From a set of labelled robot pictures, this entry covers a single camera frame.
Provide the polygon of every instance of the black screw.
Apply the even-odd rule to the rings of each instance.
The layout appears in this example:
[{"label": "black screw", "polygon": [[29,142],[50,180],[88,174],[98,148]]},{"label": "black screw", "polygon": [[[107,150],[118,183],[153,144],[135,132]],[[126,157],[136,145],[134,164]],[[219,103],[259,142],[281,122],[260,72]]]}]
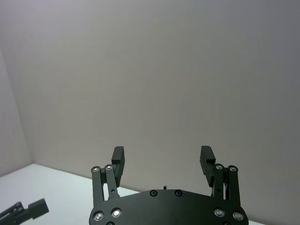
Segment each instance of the black screw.
[{"label": "black screw", "polygon": [[178,196],[178,197],[182,196],[182,191],[176,190],[175,195]]},{"label": "black screw", "polygon": [[151,191],[150,191],[150,195],[151,195],[152,197],[155,197],[155,196],[158,195],[158,192],[157,192],[156,190],[151,190]]}]

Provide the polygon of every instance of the black metal plate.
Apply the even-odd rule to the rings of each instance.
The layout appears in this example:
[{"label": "black metal plate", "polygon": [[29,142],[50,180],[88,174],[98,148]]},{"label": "black metal plate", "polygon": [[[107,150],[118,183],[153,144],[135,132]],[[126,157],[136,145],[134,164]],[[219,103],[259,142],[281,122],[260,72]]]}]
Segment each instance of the black metal plate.
[{"label": "black metal plate", "polygon": [[[157,195],[151,196],[151,191],[141,192],[96,205],[90,215],[90,225],[248,225],[244,210],[236,208],[230,201],[217,200],[210,196],[182,191],[181,196],[176,190],[156,190]],[[118,218],[111,213],[115,208],[122,210]],[[224,217],[214,214],[216,208],[225,212]],[[95,221],[93,216],[98,211],[104,213],[103,219]],[[239,211],[244,219],[238,221],[233,213]]]}]

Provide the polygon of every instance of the white floor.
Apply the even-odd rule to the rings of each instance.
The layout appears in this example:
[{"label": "white floor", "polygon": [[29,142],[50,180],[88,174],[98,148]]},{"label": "white floor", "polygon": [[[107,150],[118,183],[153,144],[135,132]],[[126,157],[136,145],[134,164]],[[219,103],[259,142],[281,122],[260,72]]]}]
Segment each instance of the white floor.
[{"label": "white floor", "polygon": [[[121,187],[118,192],[120,196],[137,193]],[[91,179],[36,164],[0,178],[0,212],[19,201],[27,208],[28,204],[41,198],[46,199],[50,212],[24,225],[89,224],[93,207]]]}]

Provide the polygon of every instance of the silver screw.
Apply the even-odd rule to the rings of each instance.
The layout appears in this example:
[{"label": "silver screw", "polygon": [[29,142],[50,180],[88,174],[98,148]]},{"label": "silver screw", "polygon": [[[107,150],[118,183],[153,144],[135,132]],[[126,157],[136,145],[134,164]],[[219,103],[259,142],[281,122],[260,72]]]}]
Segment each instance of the silver screw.
[{"label": "silver screw", "polygon": [[239,212],[233,213],[233,218],[235,218],[236,220],[243,220],[244,219],[243,215]]},{"label": "silver screw", "polygon": [[218,170],[222,170],[222,169],[223,169],[223,166],[221,166],[221,165],[216,165],[216,168],[217,168]]},{"label": "silver screw", "polygon": [[217,217],[223,217],[223,216],[225,216],[225,213],[224,213],[223,210],[217,209],[217,210],[215,210],[215,215],[216,215]]},{"label": "silver screw", "polygon": [[229,169],[230,169],[230,171],[236,171],[236,167],[233,167],[233,166],[230,167]]},{"label": "silver screw", "polygon": [[111,165],[108,165],[105,169],[106,170],[111,170],[113,167]]},{"label": "silver screw", "polygon": [[114,210],[114,211],[112,212],[112,217],[117,218],[117,217],[119,217],[119,216],[121,215],[121,213],[122,213],[122,211],[119,210],[119,209]]},{"label": "silver screw", "polygon": [[101,220],[103,217],[104,217],[104,214],[103,214],[102,212],[99,212],[99,213],[97,213],[97,214],[94,216],[94,220],[99,221],[99,220]]}]

